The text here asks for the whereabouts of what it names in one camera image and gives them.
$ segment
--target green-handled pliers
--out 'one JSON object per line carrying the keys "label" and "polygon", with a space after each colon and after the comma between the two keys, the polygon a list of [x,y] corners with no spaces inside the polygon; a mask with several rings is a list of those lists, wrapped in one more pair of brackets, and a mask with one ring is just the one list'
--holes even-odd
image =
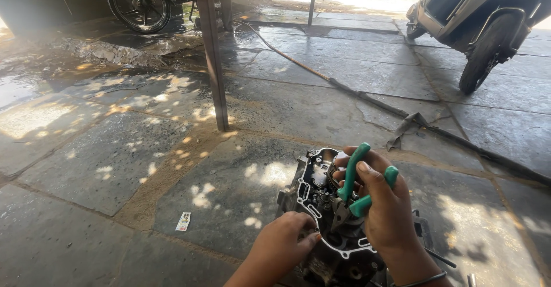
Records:
{"label": "green-handled pliers", "polygon": [[[350,160],[348,161],[348,165],[346,168],[346,175],[344,177],[344,186],[337,190],[338,196],[346,203],[348,202],[348,199],[352,196],[352,192],[354,190],[354,180],[356,177],[356,164],[360,162],[360,160],[365,156],[365,154],[368,153],[368,151],[371,149],[368,143],[361,143],[360,146],[354,151],[352,156],[350,157]],[[385,170],[385,174],[383,174],[383,177],[385,178],[387,184],[389,184],[390,188],[394,188],[394,184],[396,183],[396,179],[398,178],[398,169],[395,166],[389,166]],[[350,212],[356,216],[356,217],[363,217],[365,213],[365,209],[369,206],[371,206],[371,196],[366,195],[365,197],[356,200],[354,203],[352,203],[349,206]]]}

